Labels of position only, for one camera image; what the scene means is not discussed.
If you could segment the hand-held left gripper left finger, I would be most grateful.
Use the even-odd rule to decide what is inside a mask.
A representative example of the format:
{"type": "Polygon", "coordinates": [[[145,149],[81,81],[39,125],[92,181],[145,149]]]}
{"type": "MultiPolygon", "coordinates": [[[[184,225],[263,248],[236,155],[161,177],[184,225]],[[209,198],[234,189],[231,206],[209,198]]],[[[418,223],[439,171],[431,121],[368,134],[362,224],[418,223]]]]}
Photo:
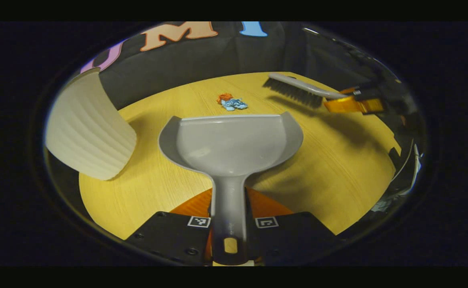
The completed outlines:
{"type": "Polygon", "coordinates": [[[210,266],[211,198],[210,188],[169,212],[157,211],[125,241],[175,264],[210,266]]]}

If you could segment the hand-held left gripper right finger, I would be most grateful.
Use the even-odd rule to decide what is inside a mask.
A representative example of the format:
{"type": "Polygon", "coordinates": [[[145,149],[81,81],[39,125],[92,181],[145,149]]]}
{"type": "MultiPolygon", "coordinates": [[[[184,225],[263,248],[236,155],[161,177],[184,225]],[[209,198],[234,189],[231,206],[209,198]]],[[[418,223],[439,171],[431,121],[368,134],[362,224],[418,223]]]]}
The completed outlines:
{"type": "Polygon", "coordinates": [[[253,188],[245,192],[250,260],[264,266],[303,266],[340,248],[340,239],[311,212],[293,212],[253,188]]]}

